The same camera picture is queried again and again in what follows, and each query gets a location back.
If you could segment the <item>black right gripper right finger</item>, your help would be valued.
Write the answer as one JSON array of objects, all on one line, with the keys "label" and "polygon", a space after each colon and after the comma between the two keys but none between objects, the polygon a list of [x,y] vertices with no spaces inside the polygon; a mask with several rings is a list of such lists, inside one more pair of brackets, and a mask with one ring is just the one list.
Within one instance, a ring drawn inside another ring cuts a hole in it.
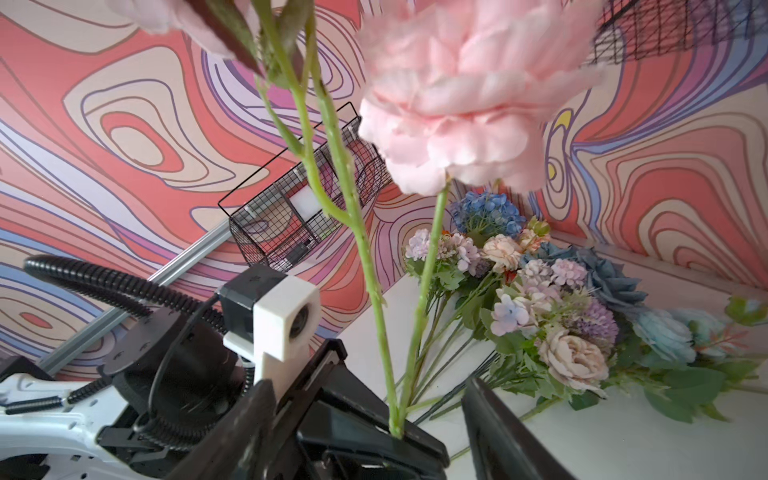
[{"label": "black right gripper right finger", "polygon": [[482,380],[466,382],[461,408],[479,479],[574,480]]}]

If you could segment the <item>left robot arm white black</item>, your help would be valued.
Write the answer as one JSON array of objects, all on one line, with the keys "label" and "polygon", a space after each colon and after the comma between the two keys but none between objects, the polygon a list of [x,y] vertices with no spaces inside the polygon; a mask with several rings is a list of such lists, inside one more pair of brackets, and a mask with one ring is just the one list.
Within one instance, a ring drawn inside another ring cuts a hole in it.
[{"label": "left robot arm white black", "polygon": [[35,279],[136,323],[89,382],[1,364],[5,479],[442,479],[445,445],[388,427],[338,339],[312,349],[316,285],[265,264],[200,301],[90,262],[35,255]]}]

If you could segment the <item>pastel mixed flower bouquet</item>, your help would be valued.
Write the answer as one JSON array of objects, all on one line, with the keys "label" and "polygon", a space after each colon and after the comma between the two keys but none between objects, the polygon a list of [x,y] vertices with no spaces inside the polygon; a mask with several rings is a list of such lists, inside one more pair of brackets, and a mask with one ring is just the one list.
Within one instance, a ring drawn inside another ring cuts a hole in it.
[{"label": "pastel mixed flower bouquet", "polygon": [[532,397],[539,409],[588,407],[623,380],[622,309],[632,284],[619,264],[590,249],[556,246],[531,228],[483,245],[459,232],[432,241],[423,229],[405,248],[410,275],[422,274],[430,249],[437,252],[426,307],[431,325],[413,375],[401,381],[416,422],[457,407],[462,386],[440,397],[428,391],[479,343],[489,351],[470,376]]}]

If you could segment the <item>blue hydrangea flower stem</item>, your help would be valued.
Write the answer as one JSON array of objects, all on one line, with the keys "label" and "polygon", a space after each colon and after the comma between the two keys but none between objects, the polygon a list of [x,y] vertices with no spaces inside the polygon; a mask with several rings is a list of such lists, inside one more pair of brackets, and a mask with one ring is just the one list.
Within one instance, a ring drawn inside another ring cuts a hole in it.
[{"label": "blue hydrangea flower stem", "polygon": [[527,219],[504,194],[474,191],[448,206],[447,229],[417,231],[404,260],[419,281],[416,336],[400,381],[405,413],[443,405],[425,395],[469,346],[507,340],[526,313],[504,300],[526,251]]}]

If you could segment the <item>pink peony flower stem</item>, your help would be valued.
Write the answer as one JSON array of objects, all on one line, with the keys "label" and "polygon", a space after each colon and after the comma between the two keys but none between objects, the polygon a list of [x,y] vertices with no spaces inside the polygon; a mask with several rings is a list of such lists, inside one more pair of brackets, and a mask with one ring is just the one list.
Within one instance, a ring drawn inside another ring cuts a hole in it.
[{"label": "pink peony flower stem", "polygon": [[[113,1],[110,8],[148,33],[181,31],[203,50],[238,61],[253,73],[260,95],[274,86],[290,93],[299,130],[277,113],[271,120],[301,160],[322,211],[355,238],[376,322],[389,431],[402,438],[427,308],[416,309],[405,380],[397,385],[354,162],[323,80],[314,3]],[[436,200],[422,289],[432,282],[452,181],[498,181],[520,192],[544,185],[545,123],[600,78],[587,57],[602,10],[599,1],[436,1],[422,10],[385,1],[362,23],[359,136],[378,150],[403,193]]]}]

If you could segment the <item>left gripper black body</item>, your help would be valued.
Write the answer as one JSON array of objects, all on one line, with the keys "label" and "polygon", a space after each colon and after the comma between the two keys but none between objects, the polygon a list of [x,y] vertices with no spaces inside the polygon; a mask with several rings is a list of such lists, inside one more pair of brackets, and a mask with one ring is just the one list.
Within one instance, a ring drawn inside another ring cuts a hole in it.
[{"label": "left gripper black body", "polygon": [[339,339],[325,341],[277,404],[265,479],[444,479],[445,445],[407,423],[387,431],[388,409],[345,365]]}]

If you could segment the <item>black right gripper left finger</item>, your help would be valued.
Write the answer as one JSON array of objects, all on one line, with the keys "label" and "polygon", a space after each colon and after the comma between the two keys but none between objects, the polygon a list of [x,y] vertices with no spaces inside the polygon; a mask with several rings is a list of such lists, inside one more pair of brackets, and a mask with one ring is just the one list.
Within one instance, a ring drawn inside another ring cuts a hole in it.
[{"label": "black right gripper left finger", "polygon": [[275,416],[271,380],[260,380],[240,398],[167,479],[230,479],[253,473],[266,450]]}]

